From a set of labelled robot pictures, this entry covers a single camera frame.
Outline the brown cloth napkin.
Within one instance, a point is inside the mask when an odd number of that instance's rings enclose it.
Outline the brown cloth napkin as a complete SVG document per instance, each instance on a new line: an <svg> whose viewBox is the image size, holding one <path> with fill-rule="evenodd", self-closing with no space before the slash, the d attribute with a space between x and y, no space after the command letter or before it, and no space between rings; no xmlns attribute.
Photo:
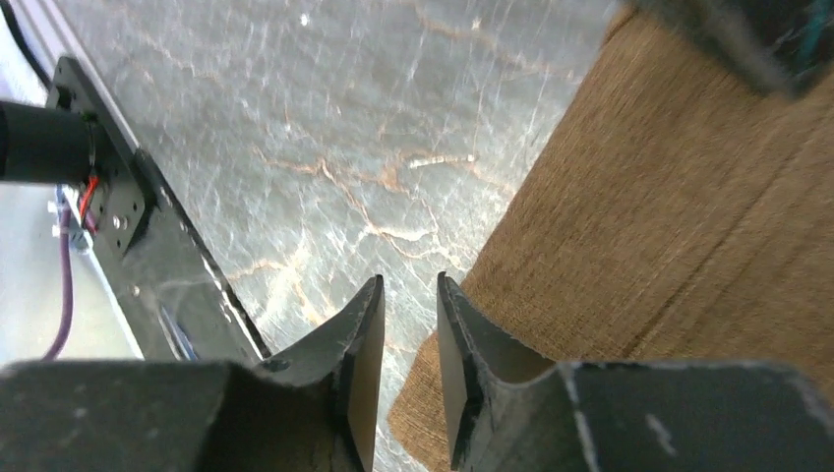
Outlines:
<svg viewBox="0 0 834 472"><path fill-rule="evenodd" d="M550 360L780 364L833 411L833 68L764 95L628 4L456 283ZM388 422L455 471L438 322Z"/></svg>

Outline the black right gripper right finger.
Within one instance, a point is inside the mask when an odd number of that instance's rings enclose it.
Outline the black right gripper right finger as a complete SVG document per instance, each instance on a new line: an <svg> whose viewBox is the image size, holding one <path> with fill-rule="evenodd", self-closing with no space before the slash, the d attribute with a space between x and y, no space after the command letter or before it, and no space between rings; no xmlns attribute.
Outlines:
<svg viewBox="0 0 834 472"><path fill-rule="evenodd" d="M438 346L455 471L829 471L833 411L753 360L553 361L444 273Z"/></svg>

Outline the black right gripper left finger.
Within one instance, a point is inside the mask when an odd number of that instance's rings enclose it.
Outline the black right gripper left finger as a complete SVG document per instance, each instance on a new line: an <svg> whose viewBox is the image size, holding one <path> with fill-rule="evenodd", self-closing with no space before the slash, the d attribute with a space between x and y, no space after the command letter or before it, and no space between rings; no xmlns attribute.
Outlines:
<svg viewBox="0 0 834 472"><path fill-rule="evenodd" d="M369 471L385 291L254 366L23 362L1 372L5 471Z"/></svg>

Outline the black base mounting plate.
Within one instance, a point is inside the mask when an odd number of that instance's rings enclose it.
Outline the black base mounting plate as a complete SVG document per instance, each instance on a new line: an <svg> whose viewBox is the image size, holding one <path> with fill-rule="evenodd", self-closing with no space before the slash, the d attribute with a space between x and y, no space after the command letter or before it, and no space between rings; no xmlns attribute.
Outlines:
<svg viewBox="0 0 834 472"><path fill-rule="evenodd" d="M92 250L140 355L152 360L270 356L227 277L115 101L80 60L58 59L48 106L81 115L100 178L87 215Z"/></svg>

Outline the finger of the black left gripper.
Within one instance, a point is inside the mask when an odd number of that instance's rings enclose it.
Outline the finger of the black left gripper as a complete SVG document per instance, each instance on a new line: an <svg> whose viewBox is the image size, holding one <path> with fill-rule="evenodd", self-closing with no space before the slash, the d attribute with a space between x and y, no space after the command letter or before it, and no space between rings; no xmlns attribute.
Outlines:
<svg viewBox="0 0 834 472"><path fill-rule="evenodd" d="M631 1L713 55L752 89L796 98L833 68L833 3Z"/></svg>

